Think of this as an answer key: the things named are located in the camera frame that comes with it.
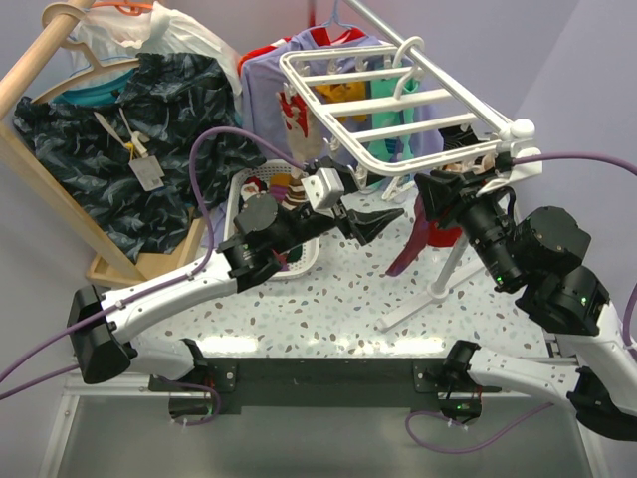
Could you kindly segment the maroon purple striped sock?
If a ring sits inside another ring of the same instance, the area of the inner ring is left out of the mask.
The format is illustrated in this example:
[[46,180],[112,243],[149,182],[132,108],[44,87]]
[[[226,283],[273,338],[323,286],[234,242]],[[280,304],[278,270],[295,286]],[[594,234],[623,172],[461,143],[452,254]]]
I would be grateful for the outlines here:
[[427,220],[423,199],[418,195],[414,201],[414,223],[409,239],[385,274],[389,277],[401,275],[428,245],[429,235],[430,223]]
[[288,192],[292,177],[288,173],[273,174],[269,178],[268,192],[278,202],[282,202]]

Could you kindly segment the white plastic sock hanger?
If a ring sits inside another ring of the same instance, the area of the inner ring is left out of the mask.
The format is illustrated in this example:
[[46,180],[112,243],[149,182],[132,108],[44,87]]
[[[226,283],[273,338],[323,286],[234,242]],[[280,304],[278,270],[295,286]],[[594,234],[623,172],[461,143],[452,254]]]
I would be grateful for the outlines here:
[[[417,46],[424,48],[424,41],[418,36],[412,36],[407,40],[413,41]],[[306,70],[310,67],[311,62],[318,60],[331,61],[341,58],[352,58],[356,61],[362,61],[370,57],[390,57],[392,59],[391,66],[381,70],[360,70],[352,73],[330,73],[319,76],[302,72],[302,70]],[[444,100],[454,99],[440,88],[440,85],[430,74],[415,66],[409,57],[400,55],[396,46],[377,45],[370,47],[288,52],[280,57],[280,68],[285,73],[293,90],[303,98],[308,108],[328,129],[337,143],[344,146],[367,171],[385,177],[403,176],[425,169],[432,169],[436,166],[455,163],[445,162],[429,167],[417,167],[412,172],[405,169],[408,160],[416,159],[420,161],[453,150],[422,155],[391,163],[374,158],[366,149],[366,144],[375,139],[403,137],[418,132],[438,129],[440,127],[468,124],[479,120],[474,114],[466,110],[459,115],[412,122],[387,128],[368,129],[359,132],[351,132],[346,129],[339,121],[339,118],[350,117],[357,114],[372,115],[373,113],[383,111],[401,112],[419,106],[429,106]],[[322,103],[313,91],[313,87],[316,85],[345,84],[392,78],[398,79],[393,95],[383,99],[327,104]]]

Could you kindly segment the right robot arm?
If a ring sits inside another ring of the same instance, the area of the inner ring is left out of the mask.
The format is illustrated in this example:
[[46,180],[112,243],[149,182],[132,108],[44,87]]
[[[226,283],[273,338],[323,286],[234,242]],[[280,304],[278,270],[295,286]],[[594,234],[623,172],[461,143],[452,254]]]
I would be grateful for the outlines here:
[[444,362],[446,384],[457,391],[473,384],[528,394],[566,408],[605,438],[635,441],[636,360],[607,289],[583,264],[590,235],[556,206],[516,221],[514,190],[484,191],[489,177],[416,175],[426,218],[442,229],[460,228],[496,292],[517,294],[516,307],[571,347],[583,364],[550,365],[458,341]]

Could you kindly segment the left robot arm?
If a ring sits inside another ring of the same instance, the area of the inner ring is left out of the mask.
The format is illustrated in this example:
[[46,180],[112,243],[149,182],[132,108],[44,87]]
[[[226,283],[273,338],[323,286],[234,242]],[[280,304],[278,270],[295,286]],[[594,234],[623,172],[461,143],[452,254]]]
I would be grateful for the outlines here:
[[309,201],[287,209],[266,192],[250,197],[233,220],[234,234],[203,258],[128,289],[77,290],[68,328],[84,382],[103,383],[130,371],[173,380],[184,390],[199,388],[206,366],[196,343],[155,341],[147,329],[200,303],[267,282],[282,270],[283,254],[326,232],[338,229],[344,238],[366,245],[403,213],[346,208],[341,198],[353,192],[353,181],[330,160],[310,172]]

